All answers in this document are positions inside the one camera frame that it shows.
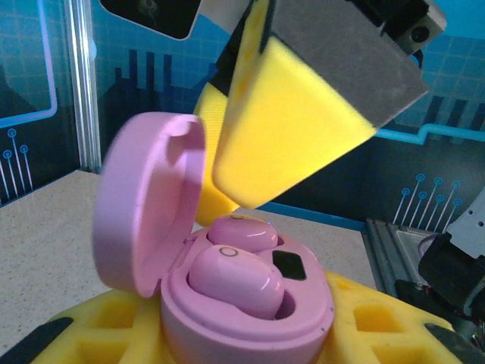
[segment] beige countertop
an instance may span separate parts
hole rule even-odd
[[[76,171],[0,208],[0,355],[53,315],[108,290],[91,256],[98,182],[98,175]],[[239,211],[303,242],[325,269],[375,287],[359,232]]]

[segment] wireless earbud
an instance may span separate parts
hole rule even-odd
[[[272,319],[283,301],[283,276],[276,266],[233,246],[200,252],[189,270],[189,286],[259,319]]]
[[[251,253],[278,245],[278,233],[269,222],[236,214],[217,218],[209,228],[207,238],[213,244],[231,245]]]

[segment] pink earbud case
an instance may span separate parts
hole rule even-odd
[[[258,219],[222,217],[191,234],[204,163],[194,115],[150,112],[125,124],[95,207],[99,277],[142,297],[161,294],[164,336],[179,364],[315,361],[333,321],[322,267],[303,244]],[[264,308],[275,303],[275,315]]]

